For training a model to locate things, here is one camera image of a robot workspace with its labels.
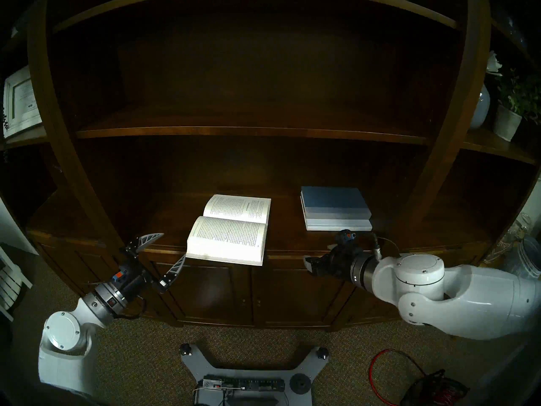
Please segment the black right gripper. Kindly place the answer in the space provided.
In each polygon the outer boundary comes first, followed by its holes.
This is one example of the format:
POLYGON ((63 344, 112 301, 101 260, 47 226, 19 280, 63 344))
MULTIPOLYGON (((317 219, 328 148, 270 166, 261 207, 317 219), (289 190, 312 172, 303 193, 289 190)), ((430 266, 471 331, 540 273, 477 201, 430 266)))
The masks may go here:
POLYGON ((347 282, 362 282, 362 274, 369 260, 369 253, 356 242, 357 232, 341 231, 336 246, 321 257, 304 257, 303 264, 308 273, 315 277, 324 274, 347 282))

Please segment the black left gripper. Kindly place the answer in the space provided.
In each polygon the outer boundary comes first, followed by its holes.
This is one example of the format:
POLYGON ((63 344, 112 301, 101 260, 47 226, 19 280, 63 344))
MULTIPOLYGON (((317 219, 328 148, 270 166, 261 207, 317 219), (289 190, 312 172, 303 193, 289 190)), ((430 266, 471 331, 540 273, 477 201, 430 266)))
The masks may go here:
POLYGON ((164 236, 164 233, 145 234, 132 238, 124 247, 124 254, 131 259, 119 266, 119 271, 111 278, 113 293, 119 300, 133 300, 148 285, 160 294, 165 294, 177 280, 186 260, 184 254, 165 274, 155 277, 141 262, 138 254, 164 236))

